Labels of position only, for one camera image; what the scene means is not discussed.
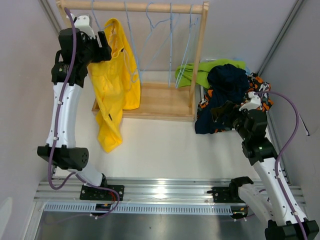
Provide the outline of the navy blue shorts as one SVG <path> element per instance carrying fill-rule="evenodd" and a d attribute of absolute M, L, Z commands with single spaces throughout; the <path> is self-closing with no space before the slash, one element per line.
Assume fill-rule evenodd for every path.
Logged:
<path fill-rule="evenodd" d="M 227 101 L 235 104 L 243 102 L 250 88 L 246 71 L 232 64 L 219 65 L 210 70 L 207 80 L 209 88 L 197 106 L 195 133 L 205 135 L 228 132 L 231 128 L 213 122 L 211 109 L 221 107 Z"/>

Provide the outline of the blue hanger of navy shorts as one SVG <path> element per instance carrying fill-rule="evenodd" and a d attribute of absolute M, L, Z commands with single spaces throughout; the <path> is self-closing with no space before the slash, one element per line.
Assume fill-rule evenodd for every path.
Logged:
<path fill-rule="evenodd" d="M 128 29 L 129 29 L 132 52 L 133 52 L 135 63 L 136 63 L 136 70 L 135 71 L 138 73 L 140 83 L 143 85 L 142 74 L 141 74 L 141 70 L 140 70 L 140 60 L 139 60 L 139 56 L 138 56 L 138 52 L 137 52 L 137 48 L 136 48 L 136 44 L 135 44 L 135 39 L 133 36 L 133 30 L 132 30 L 130 17 L 129 17 L 127 2 L 124 1 L 123 4 L 124 4 L 124 10 L 125 10 L 126 18 L 127 18 L 127 25 L 128 25 Z"/>

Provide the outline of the blue hanger of green shorts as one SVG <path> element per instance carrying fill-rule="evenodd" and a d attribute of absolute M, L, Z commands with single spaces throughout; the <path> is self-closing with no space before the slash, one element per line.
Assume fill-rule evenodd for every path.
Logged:
<path fill-rule="evenodd" d="M 176 29 L 176 25 L 179 22 L 179 15 L 177 15 L 177 19 L 175 20 L 175 14 L 173 13 L 173 3 L 170 3 L 170 33 L 169 33 L 169 72 L 168 72 L 168 87 L 171 87 L 172 83 L 172 66 L 173 66 L 173 32 Z"/>

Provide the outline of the yellow shorts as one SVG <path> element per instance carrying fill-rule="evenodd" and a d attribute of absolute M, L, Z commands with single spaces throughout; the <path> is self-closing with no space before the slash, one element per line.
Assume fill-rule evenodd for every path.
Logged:
<path fill-rule="evenodd" d="M 140 107 L 141 83 L 121 22 L 109 19 L 104 33 L 111 47 L 111 60 L 91 63 L 88 69 L 99 107 L 95 116 L 99 126 L 97 139 L 103 150 L 110 153 L 123 142 L 120 131 L 123 112 Z"/>

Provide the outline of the blue hanger of yellow shorts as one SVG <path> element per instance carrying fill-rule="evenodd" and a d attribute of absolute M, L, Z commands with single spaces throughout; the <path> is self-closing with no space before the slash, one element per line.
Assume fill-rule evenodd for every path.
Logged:
<path fill-rule="evenodd" d="M 100 23 L 99 23 L 99 21 L 98 21 L 98 19 L 97 19 L 97 16 L 96 16 L 96 14 L 95 14 L 95 10 L 94 10 L 94 2 L 95 2 L 95 0 L 91 0 L 90 2 L 91 2 L 91 3 L 90 3 L 91 13 L 92 13 L 93 18 L 94 18 L 94 21 L 95 21 L 95 23 L 96 23 L 96 25 L 97 25 L 97 27 L 98 27 L 98 30 L 99 30 L 99 31 L 104 31 L 106 28 L 112 26 L 113 23 L 110 23 L 110 24 L 108 24 L 107 26 L 101 27 L 101 25 L 100 25 Z"/>

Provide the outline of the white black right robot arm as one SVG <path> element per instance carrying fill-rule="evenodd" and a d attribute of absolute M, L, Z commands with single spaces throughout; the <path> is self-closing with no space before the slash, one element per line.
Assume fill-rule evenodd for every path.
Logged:
<path fill-rule="evenodd" d="M 243 201 L 265 225 L 267 240 L 313 240 L 320 232 L 318 223 L 309 220 L 286 183 L 278 154 L 266 137 L 268 125 L 265 112 L 227 101 L 210 110 L 212 120 L 235 129 L 242 139 L 242 152 L 259 175 L 267 197 L 249 177 L 233 178 L 228 196 Z"/>

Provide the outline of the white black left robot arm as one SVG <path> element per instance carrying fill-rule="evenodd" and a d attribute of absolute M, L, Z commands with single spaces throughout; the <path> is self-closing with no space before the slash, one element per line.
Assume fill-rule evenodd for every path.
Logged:
<path fill-rule="evenodd" d="M 48 162 L 48 176 L 52 167 L 59 167 L 80 177 L 91 187 L 97 200 L 108 196 L 109 188 L 103 173 L 89 163 L 89 151 L 76 146 L 75 124 L 80 95 L 90 63 L 111 60 L 111 47 L 103 31 L 90 34 L 79 28 L 66 28 L 58 36 L 57 51 L 51 70 L 54 103 L 49 135 L 37 155 Z"/>

